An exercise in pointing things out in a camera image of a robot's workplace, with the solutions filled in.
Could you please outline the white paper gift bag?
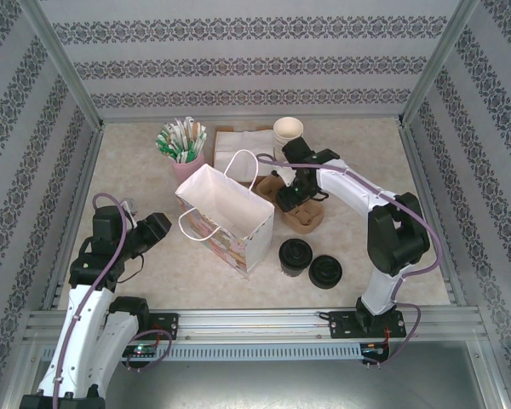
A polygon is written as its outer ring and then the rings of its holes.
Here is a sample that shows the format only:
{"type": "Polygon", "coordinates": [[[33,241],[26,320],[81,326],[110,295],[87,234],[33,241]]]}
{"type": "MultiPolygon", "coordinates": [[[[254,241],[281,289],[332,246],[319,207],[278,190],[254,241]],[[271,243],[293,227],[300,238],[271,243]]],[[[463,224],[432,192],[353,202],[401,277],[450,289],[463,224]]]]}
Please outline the white paper gift bag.
{"type": "Polygon", "coordinates": [[[195,171],[175,191],[182,213],[182,234],[205,245],[230,267],[248,279],[270,250],[275,208],[224,171],[207,164],[195,171]]]}

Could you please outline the pink holder cup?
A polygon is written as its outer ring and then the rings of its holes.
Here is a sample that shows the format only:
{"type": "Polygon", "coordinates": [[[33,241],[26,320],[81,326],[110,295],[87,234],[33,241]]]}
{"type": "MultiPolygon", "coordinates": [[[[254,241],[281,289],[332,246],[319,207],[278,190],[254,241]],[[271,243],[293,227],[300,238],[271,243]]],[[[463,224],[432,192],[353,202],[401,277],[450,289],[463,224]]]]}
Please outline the pink holder cup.
{"type": "Polygon", "coordinates": [[[200,153],[193,161],[178,164],[173,163],[173,170],[175,172],[175,178],[177,183],[181,185],[186,179],[188,179],[194,172],[200,169],[204,165],[204,154],[200,153]]]}

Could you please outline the green white paper sachet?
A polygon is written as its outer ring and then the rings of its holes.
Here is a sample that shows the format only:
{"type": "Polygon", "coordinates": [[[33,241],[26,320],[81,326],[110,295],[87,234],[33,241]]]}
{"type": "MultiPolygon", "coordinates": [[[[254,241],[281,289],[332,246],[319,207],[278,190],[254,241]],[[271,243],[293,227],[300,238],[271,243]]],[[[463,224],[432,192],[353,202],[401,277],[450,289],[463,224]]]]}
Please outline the green white paper sachet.
{"type": "Polygon", "coordinates": [[[176,161],[176,151],[174,147],[168,143],[168,140],[164,135],[157,135],[156,146],[164,156],[176,161]]]}
{"type": "Polygon", "coordinates": [[[165,124],[160,134],[164,135],[168,140],[168,143],[174,147],[176,151],[176,163],[179,164],[181,162],[182,148],[176,132],[177,131],[172,124],[165,124]]]}
{"type": "Polygon", "coordinates": [[[190,163],[194,161],[199,154],[202,152],[204,143],[207,139],[207,133],[205,132],[205,128],[200,131],[197,135],[194,135],[190,141],[190,147],[187,154],[187,162],[190,163]]]}
{"type": "Polygon", "coordinates": [[[188,155],[188,142],[187,137],[185,135],[185,128],[182,124],[182,122],[175,118],[176,124],[177,124],[177,136],[178,140],[181,142],[181,148],[182,148],[182,154],[181,154],[181,162],[184,164],[187,161],[187,155],[188,155]]]}

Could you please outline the left circuit board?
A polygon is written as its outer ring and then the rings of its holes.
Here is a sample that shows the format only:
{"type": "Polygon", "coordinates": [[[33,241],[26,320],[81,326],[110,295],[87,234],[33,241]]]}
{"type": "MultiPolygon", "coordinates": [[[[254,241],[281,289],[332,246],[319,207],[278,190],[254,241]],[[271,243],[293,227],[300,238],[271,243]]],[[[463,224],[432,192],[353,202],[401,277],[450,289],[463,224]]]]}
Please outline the left circuit board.
{"type": "Polygon", "coordinates": [[[157,347],[154,344],[128,345],[123,352],[124,358],[154,358],[157,353],[157,347]]]}

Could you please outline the steel sheet panel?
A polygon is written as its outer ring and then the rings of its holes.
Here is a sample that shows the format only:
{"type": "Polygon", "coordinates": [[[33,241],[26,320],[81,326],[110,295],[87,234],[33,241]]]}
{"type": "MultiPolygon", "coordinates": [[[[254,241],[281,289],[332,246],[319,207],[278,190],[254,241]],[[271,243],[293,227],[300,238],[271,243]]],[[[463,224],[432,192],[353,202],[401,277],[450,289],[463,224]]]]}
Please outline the steel sheet panel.
{"type": "Polygon", "coordinates": [[[169,362],[118,367],[106,409],[486,409],[474,375],[357,361],[169,362]]]}

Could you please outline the aluminium side rail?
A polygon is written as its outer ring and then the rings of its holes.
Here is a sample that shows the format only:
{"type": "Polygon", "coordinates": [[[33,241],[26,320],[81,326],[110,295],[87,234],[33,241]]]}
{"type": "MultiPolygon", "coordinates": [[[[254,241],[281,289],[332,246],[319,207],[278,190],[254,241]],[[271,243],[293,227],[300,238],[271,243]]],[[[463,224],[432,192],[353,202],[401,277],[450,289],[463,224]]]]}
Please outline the aluminium side rail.
{"type": "Polygon", "coordinates": [[[66,280],[66,274],[70,264],[78,229],[83,216],[83,209],[89,194],[91,180],[95,171],[95,165],[104,135],[105,125],[103,124],[94,132],[91,142],[87,147],[84,156],[83,168],[77,179],[69,213],[67,215],[63,234],[60,238],[58,250],[55,252],[51,263],[49,279],[45,286],[45,292],[39,305],[40,310],[50,310],[55,305],[56,292],[60,290],[66,280]]]}
{"type": "Polygon", "coordinates": [[[425,220],[437,234],[437,238],[441,244],[442,256],[439,267],[445,282],[445,288],[449,299],[453,305],[458,307],[468,306],[468,302],[463,294],[461,283],[458,279],[456,265],[446,241],[445,232],[441,226],[438,211],[435,209],[432,190],[428,184],[426,172],[417,151],[416,143],[413,140],[410,129],[402,125],[400,122],[398,122],[398,131],[418,193],[422,213],[425,220]]]}

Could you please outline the black left mount plate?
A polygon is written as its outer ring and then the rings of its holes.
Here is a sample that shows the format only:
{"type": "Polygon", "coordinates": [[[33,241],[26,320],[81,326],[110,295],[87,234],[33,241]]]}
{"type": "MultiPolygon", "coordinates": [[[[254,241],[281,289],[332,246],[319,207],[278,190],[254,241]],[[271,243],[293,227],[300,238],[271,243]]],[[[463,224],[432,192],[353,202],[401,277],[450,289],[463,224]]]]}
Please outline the black left mount plate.
{"type": "Polygon", "coordinates": [[[148,330],[167,331],[176,340],[180,316],[177,313],[150,313],[148,330]]]}

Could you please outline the black mount plate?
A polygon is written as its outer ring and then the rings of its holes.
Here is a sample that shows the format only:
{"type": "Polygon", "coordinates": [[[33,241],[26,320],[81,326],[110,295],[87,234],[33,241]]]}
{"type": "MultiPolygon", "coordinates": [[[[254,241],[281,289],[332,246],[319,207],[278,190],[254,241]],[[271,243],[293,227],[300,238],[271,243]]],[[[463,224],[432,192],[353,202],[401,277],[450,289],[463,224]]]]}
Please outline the black mount plate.
{"type": "Polygon", "coordinates": [[[150,313],[148,330],[167,331],[176,340],[180,316],[177,313],[150,313]]]}
{"type": "Polygon", "coordinates": [[[404,317],[397,309],[385,314],[362,318],[358,311],[331,311],[330,336],[333,339],[405,338],[407,331],[404,317]]]}

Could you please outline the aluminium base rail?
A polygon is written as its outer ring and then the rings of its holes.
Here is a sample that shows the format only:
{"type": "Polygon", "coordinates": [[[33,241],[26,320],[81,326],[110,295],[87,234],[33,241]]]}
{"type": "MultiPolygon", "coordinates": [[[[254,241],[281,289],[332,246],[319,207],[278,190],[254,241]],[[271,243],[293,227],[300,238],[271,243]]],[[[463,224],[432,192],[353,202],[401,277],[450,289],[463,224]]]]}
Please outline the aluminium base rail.
{"type": "MultiPolygon", "coordinates": [[[[329,321],[316,309],[181,310],[178,343],[308,343],[331,341],[329,321]]],[[[476,307],[422,308],[415,341],[471,341],[487,330],[476,307]]]]}

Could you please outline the black right mount plate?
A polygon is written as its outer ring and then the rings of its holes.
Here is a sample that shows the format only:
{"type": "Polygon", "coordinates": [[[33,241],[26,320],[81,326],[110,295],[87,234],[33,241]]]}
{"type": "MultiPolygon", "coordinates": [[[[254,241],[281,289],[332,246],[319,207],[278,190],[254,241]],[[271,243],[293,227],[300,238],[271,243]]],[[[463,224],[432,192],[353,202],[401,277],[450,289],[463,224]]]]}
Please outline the black right mount plate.
{"type": "Polygon", "coordinates": [[[405,338],[407,331],[404,317],[397,309],[385,314],[362,318],[358,311],[331,311],[330,336],[333,339],[405,338]]]}

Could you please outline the aluminium frame post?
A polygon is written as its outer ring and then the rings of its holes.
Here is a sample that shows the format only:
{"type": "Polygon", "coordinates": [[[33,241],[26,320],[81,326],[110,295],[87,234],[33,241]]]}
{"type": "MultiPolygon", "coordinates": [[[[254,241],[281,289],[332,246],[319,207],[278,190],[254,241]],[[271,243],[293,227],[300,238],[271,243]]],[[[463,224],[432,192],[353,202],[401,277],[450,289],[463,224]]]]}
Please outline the aluminium frame post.
{"type": "Polygon", "coordinates": [[[420,105],[423,103],[424,98],[432,87],[433,81],[438,76],[442,66],[445,64],[448,56],[454,49],[454,44],[464,30],[465,25],[467,25],[478,4],[479,0],[459,0],[454,13],[449,19],[443,34],[438,41],[437,46],[422,71],[422,75],[418,79],[410,97],[405,103],[403,111],[398,116],[398,125],[400,128],[404,128],[407,124],[412,122],[420,105]]]}
{"type": "Polygon", "coordinates": [[[100,130],[103,120],[92,101],[89,92],[85,89],[78,72],[69,58],[64,46],[44,13],[38,0],[17,0],[32,28],[35,30],[49,57],[53,61],[59,74],[66,82],[68,89],[88,119],[93,130],[100,130]]]}

